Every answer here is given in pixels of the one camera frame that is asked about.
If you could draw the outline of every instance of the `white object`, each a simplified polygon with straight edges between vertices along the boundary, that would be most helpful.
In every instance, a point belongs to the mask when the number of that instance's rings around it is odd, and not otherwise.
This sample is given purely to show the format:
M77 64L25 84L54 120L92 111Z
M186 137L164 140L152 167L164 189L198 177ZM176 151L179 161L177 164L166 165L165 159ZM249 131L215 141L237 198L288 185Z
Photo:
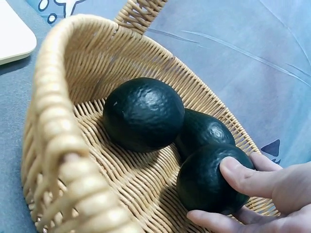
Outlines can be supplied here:
M6 0L0 0L0 65L28 57L36 45L35 34Z

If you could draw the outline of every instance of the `dark green fruit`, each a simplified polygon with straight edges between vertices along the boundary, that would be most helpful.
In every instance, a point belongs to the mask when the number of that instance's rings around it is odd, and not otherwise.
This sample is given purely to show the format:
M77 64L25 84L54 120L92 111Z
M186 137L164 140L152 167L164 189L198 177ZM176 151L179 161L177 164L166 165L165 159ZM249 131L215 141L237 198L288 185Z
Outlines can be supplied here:
M249 197L234 190L223 178L219 164L227 156L254 169L250 158L229 144L209 144L191 155L181 166L177 193L188 210L203 210L229 215L237 212Z
M151 78L129 80L108 96L104 127L113 142L136 152L152 152L171 144L184 122L180 96Z
M234 137L220 120L186 108L184 125L175 141L182 162L202 146L211 143L235 146Z

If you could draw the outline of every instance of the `wicker basket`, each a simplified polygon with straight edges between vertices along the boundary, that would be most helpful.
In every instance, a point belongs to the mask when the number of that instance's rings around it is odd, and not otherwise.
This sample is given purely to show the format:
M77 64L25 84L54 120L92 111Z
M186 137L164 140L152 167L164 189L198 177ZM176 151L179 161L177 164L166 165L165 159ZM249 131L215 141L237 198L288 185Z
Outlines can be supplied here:
M126 80L145 76L168 83L186 107L224 122L246 153L259 151L187 66L143 36L166 1L128 0L114 21L72 16L43 42L21 167L23 194L39 232L208 232L186 219L178 200L174 145L146 156L109 142L104 99ZM277 215L271 200L252 198L248 207Z

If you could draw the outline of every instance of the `blue tablecloth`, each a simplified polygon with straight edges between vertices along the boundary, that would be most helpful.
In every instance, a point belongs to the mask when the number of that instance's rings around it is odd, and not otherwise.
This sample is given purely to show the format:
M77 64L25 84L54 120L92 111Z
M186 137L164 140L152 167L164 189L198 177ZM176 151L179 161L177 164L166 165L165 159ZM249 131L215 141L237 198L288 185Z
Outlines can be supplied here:
M27 0L32 8L7 1L38 47L30 58L0 66L0 233L34 233L20 158L36 53L62 18L113 19L126 0ZM310 11L308 0L169 0L147 35L211 87L264 154L289 166L311 160Z

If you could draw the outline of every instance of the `hand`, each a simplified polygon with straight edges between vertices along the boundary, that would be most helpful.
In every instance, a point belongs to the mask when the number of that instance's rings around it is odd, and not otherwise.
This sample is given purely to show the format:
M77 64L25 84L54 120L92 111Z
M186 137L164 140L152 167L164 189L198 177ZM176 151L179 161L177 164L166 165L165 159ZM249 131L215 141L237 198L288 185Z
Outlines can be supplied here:
M310 233L311 162L283 169L264 155L252 153L250 158L257 171L227 157L220 164L222 175L240 193L272 199L280 216L262 216L244 206L233 216L245 225L199 210L188 212L187 218L215 233Z

